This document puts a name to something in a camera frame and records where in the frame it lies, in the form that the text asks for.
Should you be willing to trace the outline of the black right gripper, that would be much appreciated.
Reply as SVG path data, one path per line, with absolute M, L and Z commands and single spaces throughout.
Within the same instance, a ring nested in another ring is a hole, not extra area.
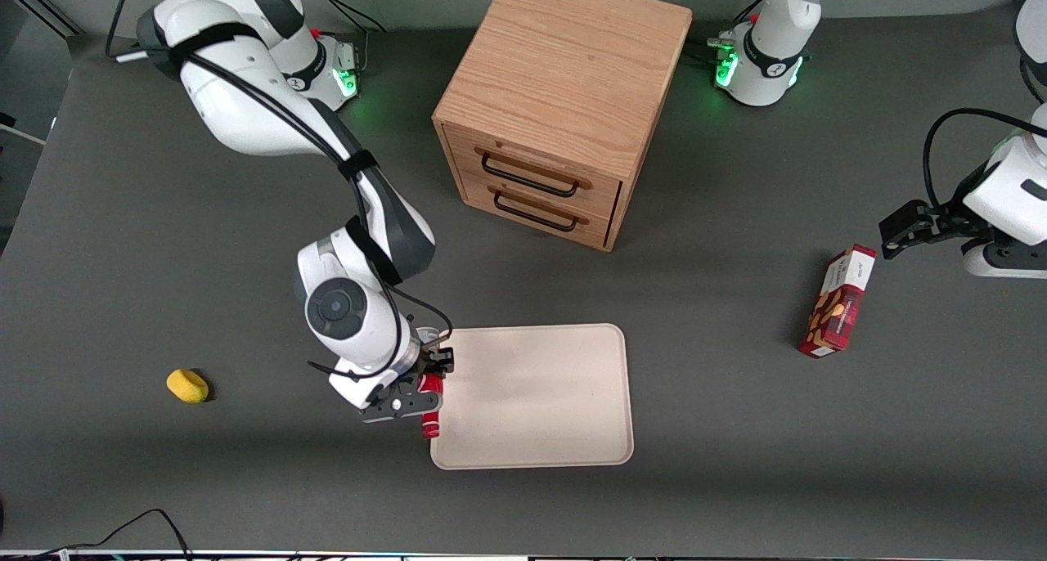
M 363 409 L 363 422 L 388 422 L 402 417 L 429 416 L 440 411 L 443 404 L 441 392 L 416 390 L 421 386 L 423 375 L 446 377 L 453 371 L 453 347 L 405 345 L 389 367 L 388 378 L 383 381 L 383 397 L 378 397 Z

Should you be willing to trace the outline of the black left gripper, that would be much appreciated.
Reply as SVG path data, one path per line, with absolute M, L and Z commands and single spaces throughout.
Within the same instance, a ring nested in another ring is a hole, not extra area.
M 932 192 L 932 206 L 923 200 L 910 200 L 879 221 L 879 244 L 883 259 L 893 260 L 916 245 L 932 245 L 953 238 L 972 243 L 990 243 L 995 229 L 985 219 L 964 204 L 964 197 L 980 185 L 988 173 L 988 162 L 974 169 L 962 178 L 945 203 Z

